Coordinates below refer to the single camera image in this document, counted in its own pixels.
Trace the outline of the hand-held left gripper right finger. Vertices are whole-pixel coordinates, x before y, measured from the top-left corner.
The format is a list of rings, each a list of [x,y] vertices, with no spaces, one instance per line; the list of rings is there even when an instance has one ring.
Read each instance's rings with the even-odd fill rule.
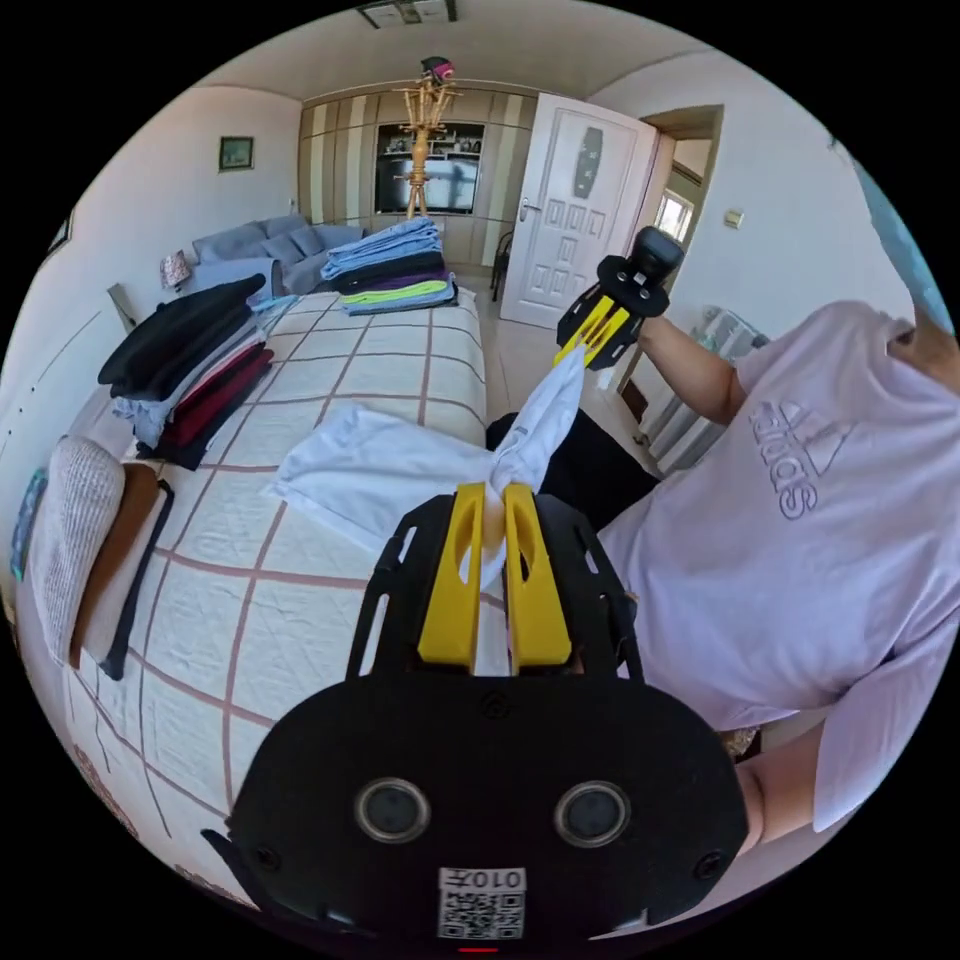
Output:
[[[503,503],[512,671],[564,668],[572,643],[534,494],[526,485],[510,484]]]

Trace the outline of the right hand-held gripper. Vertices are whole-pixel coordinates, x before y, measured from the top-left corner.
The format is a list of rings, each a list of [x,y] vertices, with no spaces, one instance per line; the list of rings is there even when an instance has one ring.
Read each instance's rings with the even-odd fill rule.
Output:
[[[596,280],[574,300],[557,325],[557,352],[552,365],[582,348],[583,366],[613,368],[635,343],[647,318],[662,315],[668,296],[662,285],[641,271],[640,263],[608,255],[597,266]]]

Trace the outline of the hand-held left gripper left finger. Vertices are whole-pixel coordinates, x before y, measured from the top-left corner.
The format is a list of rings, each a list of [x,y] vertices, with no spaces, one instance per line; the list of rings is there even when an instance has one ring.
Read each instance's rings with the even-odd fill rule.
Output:
[[[471,669],[477,650],[485,485],[463,484],[448,501],[417,653],[431,668]]]

